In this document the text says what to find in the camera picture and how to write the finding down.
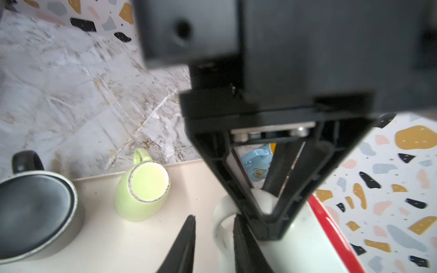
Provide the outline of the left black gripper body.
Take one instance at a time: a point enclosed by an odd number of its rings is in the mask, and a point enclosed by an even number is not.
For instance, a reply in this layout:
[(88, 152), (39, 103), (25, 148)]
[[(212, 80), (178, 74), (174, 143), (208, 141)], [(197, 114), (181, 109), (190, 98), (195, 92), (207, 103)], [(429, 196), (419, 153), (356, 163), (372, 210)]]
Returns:
[[(186, 64), (185, 131), (256, 239), (386, 113), (437, 109), (435, 1), (134, 1), (147, 67)], [(276, 143), (267, 178), (242, 157)]]

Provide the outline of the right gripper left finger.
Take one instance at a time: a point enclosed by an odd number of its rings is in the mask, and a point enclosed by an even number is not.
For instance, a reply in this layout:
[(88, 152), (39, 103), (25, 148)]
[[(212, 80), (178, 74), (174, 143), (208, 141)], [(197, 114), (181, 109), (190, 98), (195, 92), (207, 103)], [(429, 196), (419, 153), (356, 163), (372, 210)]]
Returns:
[(189, 215), (157, 273), (192, 273), (196, 242), (196, 220)]

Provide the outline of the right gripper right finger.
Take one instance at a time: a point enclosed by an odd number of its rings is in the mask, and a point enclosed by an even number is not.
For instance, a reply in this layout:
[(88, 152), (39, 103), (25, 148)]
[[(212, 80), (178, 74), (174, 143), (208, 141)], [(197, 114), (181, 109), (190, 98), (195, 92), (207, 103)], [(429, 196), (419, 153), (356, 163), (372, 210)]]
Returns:
[(246, 219), (237, 214), (233, 226), (235, 269), (237, 273), (272, 273)]

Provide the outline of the white mug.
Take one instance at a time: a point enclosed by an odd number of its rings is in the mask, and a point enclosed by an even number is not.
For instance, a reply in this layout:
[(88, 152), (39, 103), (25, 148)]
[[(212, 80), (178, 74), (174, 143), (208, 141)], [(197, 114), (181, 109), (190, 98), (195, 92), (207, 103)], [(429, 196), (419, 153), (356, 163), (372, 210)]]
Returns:
[[(212, 235), (219, 249), (219, 271), (235, 273), (236, 252), (231, 231), (222, 223), (240, 216), (228, 195), (215, 206)], [(257, 241), (263, 256), (275, 273), (363, 273), (365, 270), (322, 203), (311, 196), (287, 232), (278, 241)]]

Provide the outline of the light blue butterfly mug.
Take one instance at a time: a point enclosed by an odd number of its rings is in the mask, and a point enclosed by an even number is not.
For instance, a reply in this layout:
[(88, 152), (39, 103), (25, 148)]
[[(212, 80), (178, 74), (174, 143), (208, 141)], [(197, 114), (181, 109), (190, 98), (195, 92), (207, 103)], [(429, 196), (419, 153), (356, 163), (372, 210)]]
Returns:
[(251, 181), (261, 182), (267, 178), (276, 145), (276, 143), (264, 144), (242, 157), (243, 166)]

